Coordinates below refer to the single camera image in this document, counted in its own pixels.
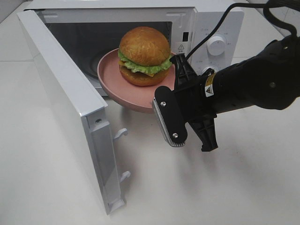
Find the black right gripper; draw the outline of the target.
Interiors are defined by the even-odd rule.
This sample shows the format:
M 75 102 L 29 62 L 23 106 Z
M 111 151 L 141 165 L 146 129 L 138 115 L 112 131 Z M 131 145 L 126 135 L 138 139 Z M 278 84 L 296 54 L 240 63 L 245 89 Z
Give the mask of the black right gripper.
M 214 123 L 217 115 L 205 100 L 206 76 L 198 76 L 183 53 L 172 56 L 170 62 L 175 66 L 173 92 L 181 115 L 200 138 L 201 151 L 210 152 L 218 148 Z

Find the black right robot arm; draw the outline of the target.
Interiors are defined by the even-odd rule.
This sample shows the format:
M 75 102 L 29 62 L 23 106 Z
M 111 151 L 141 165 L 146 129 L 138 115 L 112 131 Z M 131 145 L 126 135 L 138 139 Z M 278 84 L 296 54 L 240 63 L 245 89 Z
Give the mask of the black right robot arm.
M 300 95 L 300 40 L 285 37 L 270 42 L 256 56 L 218 72 L 211 68 L 196 75 L 183 55 L 173 56 L 175 85 L 167 103 L 168 138 L 180 146 L 188 123 L 202 141 L 202 151 L 217 148 L 214 119 L 225 113 L 256 105 L 283 110 Z

